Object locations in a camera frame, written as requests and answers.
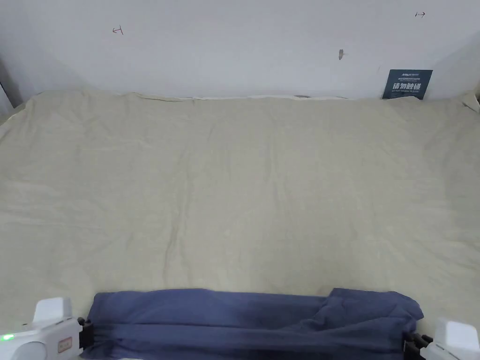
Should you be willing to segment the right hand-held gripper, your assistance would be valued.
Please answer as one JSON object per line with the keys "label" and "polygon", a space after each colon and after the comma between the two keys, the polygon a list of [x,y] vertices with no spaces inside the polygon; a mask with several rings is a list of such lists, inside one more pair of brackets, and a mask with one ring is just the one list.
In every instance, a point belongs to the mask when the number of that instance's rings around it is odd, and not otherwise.
{"label": "right hand-held gripper", "polygon": [[473,325],[440,318],[433,337],[407,333],[404,360],[478,360],[480,342]]}

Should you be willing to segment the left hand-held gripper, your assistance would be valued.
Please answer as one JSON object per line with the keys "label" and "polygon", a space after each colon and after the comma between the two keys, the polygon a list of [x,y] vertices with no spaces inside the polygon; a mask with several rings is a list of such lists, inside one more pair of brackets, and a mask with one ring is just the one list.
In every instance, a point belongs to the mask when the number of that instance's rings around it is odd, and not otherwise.
{"label": "left hand-held gripper", "polygon": [[71,300],[49,298],[36,304],[32,322],[1,335],[0,358],[76,360],[93,343],[93,323],[73,316]]}

